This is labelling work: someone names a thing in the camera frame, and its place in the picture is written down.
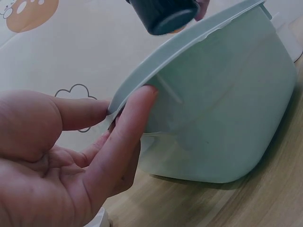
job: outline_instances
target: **black bottle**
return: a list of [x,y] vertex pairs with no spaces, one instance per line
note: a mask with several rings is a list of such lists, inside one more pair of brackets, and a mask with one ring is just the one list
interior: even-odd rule
[[126,0],[148,33],[164,35],[189,23],[199,12],[196,0]]

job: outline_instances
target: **wooden table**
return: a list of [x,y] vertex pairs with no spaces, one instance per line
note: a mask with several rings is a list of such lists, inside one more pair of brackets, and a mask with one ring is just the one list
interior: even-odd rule
[[[292,24],[303,45],[303,18]],[[268,151],[228,184],[150,176],[106,201],[114,227],[303,227],[303,57],[293,98]]]

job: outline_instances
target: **cloud outline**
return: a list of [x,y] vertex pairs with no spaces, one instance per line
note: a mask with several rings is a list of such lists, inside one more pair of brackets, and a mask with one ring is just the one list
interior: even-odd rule
[[[88,89],[84,84],[74,84],[69,90],[67,90],[67,89],[60,89],[60,90],[58,90],[58,91],[55,93],[54,96],[57,97],[58,94],[59,94],[60,92],[62,92],[62,91],[67,92],[67,93],[70,94],[71,91],[73,90],[73,88],[76,87],[76,86],[81,86],[81,87],[85,88],[85,90],[87,91],[87,98],[92,98],[92,99],[97,100],[97,98],[95,98],[94,96],[91,96],[91,95],[89,94],[89,89]],[[90,129],[91,129],[91,127],[87,128],[87,129],[85,129],[85,130],[84,130],[84,129],[78,130],[78,132],[86,133],[86,132],[88,132]]]

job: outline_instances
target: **hand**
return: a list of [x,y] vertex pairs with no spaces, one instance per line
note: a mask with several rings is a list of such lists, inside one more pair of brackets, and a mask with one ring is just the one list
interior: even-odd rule
[[104,120],[108,103],[31,91],[0,94],[1,226],[81,227],[133,183],[156,90],[128,100],[115,128],[81,153],[55,145],[62,131]]
[[204,18],[208,5],[209,5],[209,0],[197,0],[199,6],[200,6],[200,12],[199,14],[196,16],[196,21],[199,21],[201,19]]

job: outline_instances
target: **light green plastic container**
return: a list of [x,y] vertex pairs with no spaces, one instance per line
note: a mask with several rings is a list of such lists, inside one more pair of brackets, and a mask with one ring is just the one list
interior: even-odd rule
[[111,122],[144,84],[159,90],[139,167],[226,183],[251,171],[285,112],[297,71],[263,0],[246,0],[179,33],[119,88]]

